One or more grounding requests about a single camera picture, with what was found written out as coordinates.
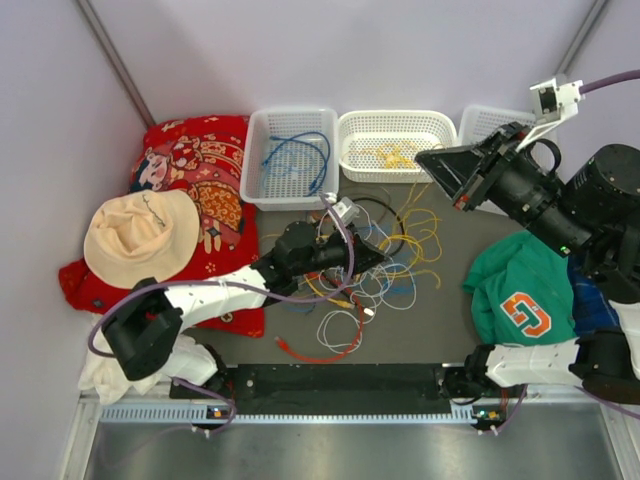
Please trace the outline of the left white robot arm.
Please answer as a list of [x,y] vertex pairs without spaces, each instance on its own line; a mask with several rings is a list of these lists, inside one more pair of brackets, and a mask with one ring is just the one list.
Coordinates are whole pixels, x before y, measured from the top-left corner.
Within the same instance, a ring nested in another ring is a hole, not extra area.
[[222,362],[210,347],[179,345],[184,330],[291,298],[306,274],[340,268],[351,277],[387,258],[354,226],[320,239],[313,225],[296,221],[267,254],[230,274],[173,286],[162,286],[152,278],[141,281],[107,317],[101,331],[127,380],[161,374],[188,381],[205,396],[216,396],[227,382]]

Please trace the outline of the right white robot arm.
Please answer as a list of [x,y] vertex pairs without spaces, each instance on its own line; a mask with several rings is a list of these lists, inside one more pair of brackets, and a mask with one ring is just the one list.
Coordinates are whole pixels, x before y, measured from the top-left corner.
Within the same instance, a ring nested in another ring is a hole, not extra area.
[[619,326],[550,345],[477,347],[461,376],[487,396],[519,385],[573,386],[610,403],[639,402],[639,151],[601,147],[563,183],[532,158],[532,128],[498,127],[467,146],[423,150],[416,163],[460,211],[490,201],[561,257],[576,256]]

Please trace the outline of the right white mesh basket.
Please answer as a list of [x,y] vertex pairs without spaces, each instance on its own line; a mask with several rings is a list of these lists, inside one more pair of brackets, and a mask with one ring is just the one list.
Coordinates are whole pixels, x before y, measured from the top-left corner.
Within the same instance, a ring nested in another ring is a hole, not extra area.
[[533,125],[535,116],[529,112],[482,105],[469,105],[462,114],[458,132],[460,146],[478,143],[504,124],[518,122]]

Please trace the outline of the white mesh basket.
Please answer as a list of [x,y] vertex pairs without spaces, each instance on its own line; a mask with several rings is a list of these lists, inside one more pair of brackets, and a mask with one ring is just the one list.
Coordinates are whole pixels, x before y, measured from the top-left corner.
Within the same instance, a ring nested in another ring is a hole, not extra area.
[[460,146],[478,143],[504,124],[518,122],[533,125],[535,116],[529,112],[482,105],[469,105],[462,114],[458,132]]
[[338,115],[329,108],[274,107],[251,114],[241,199],[262,211],[311,211],[338,194]]

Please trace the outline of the middle white perforated basket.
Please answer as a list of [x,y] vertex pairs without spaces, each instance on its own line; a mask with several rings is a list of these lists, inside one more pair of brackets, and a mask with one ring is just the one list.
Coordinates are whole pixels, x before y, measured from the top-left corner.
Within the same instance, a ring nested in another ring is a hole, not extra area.
[[337,158],[356,183],[429,183],[415,163],[418,152],[455,146],[457,131],[446,115],[431,110],[359,110],[339,118]]

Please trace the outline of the left white mesh basket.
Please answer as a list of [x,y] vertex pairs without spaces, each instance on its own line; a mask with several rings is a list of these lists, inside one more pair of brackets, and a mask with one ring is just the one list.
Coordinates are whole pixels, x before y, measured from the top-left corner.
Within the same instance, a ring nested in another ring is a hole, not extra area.
[[251,114],[241,199],[262,211],[311,211],[338,194],[338,115],[329,108],[274,107]]

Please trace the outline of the green jersey shirt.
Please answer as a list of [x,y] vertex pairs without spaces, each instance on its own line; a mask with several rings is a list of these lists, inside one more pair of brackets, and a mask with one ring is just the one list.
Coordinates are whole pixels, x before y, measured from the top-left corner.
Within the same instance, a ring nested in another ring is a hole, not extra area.
[[511,234],[473,262],[463,290],[484,344],[547,345],[576,337],[568,260],[527,231]]

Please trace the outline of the red patterned cloth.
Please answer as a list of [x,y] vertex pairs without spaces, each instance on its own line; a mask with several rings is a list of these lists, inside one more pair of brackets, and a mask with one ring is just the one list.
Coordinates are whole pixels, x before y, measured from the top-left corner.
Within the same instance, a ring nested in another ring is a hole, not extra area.
[[[185,268],[166,280],[204,280],[231,273],[259,257],[256,207],[239,194],[248,117],[203,116],[169,120],[150,128],[132,168],[129,192],[181,190],[197,208],[195,252]],[[127,290],[108,286],[90,273],[84,259],[59,270],[58,281],[76,310],[105,313]],[[260,338],[262,310],[241,310],[198,326]]]

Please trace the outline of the blue plaid cloth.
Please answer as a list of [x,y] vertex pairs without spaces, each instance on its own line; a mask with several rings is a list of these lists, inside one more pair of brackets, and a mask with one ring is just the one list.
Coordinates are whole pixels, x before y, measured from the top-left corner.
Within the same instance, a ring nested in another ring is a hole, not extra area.
[[570,257],[567,275],[573,290],[572,315],[577,336],[586,336],[596,330],[619,326],[619,317],[596,284],[580,271],[581,264]]

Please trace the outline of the white cloth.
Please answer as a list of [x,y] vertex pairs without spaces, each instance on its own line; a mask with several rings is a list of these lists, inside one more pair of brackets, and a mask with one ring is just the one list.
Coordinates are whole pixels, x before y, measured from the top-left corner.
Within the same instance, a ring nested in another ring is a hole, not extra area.
[[131,388],[139,395],[148,393],[157,383],[177,377],[197,386],[202,386],[218,372],[212,353],[203,345],[186,335],[179,335],[167,363],[142,380],[126,378],[118,361],[87,352],[78,388],[81,391],[94,389],[102,405],[118,402]]

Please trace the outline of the beige bucket hat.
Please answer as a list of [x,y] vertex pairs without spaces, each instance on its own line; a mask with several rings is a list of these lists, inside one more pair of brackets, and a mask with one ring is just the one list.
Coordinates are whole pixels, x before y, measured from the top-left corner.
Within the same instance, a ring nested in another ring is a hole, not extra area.
[[143,190],[106,201],[85,235],[83,256],[104,283],[131,289],[140,280],[164,281],[190,262],[200,219],[181,190]]

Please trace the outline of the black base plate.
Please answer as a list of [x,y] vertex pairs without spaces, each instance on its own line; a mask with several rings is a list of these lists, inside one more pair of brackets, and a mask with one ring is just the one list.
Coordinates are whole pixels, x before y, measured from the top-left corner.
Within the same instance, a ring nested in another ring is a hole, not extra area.
[[241,364],[224,384],[241,414],[367,415],[449,413],[430,364]]

